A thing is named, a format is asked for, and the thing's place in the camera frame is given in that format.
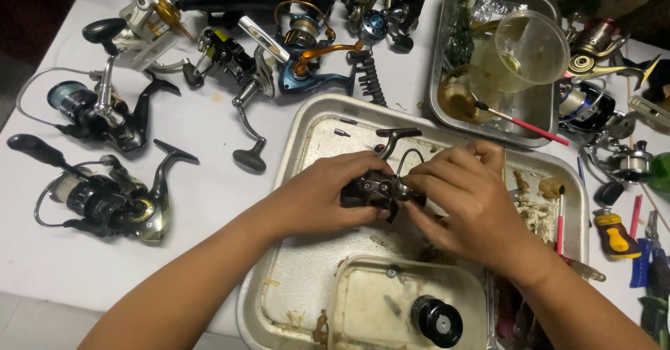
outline aluminum tray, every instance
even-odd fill
[[[528,5],[528,9],[542,13],[549,19],[556,20],[561,26],[561,13],[558,7],[548,0],[507,0],[514,3]],[[430,79],[430,107],[439,120],[451,127],[478,133],[496,140],[514,143],[527,148],[538,148],[549,143],[549,140],[538,134],[524,129],[513,123],[500,120],[497,117],[483,125],[475,125],[449,117],[438,104],[438,86],[445,76],[445,68],[451,66],[444,58],[444,48],[449,41],[449,26],[453,23],[456,14],[455,0],[444,0],[438,26],[438,38],[435,44],[433,70]],[[531,87],[516,94],[506,94],[500,104],[500,111],[509,114],[540,129],[555,133],[558,131],[558,84],[544,84]]]
[[[358,124],[343,123],[341,117]],[[393,127],[418,127],[423,131],[422,137],[398,142],[389,158],[394,169],[408,148],[417,148],[430,159],[435,149],[464,146],[475,138],[355,98],[321,95],[307,101],[293,120],[275,188],[319,157],[371,149],[372,145],[385,142],[374,131]],[[333,134],[335,128],[351,137]],[[405,173],[418,162],[413,154],[407,156]],[[561,179],[570,192],[565,197],[569,209],[565,211],[564,252],[567,257],[588,263],[587,196],[574,168],[557,157],[513,147],[507,149],[507,169],[511,188],[515,187],[511,173],[514,169]],[[253,350],[321,350],[323,347],[312,340],[312,331],[321,310],[331,312],[335,273],[342,260],[361,254],[415,260],[424,249],[418,229],[403,211],[392,225],[380,222],[336,234],[286,239],[263,256],[241,286],[237,322],[242,339]],[[457,264],[475,275],[481,272],[477,266],[462,261]]]

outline dark floor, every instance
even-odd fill
[[[0,131],[14,110],[16,95],[35,68],[0,52]]]

